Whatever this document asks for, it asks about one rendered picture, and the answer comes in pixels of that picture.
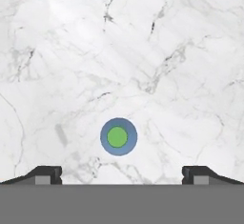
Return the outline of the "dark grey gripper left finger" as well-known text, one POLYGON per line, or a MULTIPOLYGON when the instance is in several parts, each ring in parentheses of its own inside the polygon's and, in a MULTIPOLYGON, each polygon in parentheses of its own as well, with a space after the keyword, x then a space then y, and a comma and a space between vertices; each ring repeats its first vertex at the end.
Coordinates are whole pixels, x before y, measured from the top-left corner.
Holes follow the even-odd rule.
POLYGON ((29 173, 0 182, 0 185, 61 185, 61 166, 37 166, 29 173))

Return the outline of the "blue bottle with green cap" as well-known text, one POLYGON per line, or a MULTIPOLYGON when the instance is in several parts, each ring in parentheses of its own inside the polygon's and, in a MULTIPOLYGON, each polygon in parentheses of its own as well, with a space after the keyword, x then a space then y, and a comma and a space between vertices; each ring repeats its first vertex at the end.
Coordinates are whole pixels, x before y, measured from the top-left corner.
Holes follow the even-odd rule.
POLYGON ((136 146, 137 130, 130 120, 116 117, 102 127, 100 142, 107 153, 123 156, 130 153, 136 146))

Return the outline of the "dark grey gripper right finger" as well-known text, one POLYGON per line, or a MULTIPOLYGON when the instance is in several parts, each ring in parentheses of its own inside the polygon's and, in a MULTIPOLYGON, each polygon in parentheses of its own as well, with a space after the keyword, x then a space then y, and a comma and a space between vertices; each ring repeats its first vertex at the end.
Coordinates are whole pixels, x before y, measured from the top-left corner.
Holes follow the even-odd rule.
POLYGON ((219 175, 207 166, 183 166, 183 185, 243 185, 243 182, 219 175))

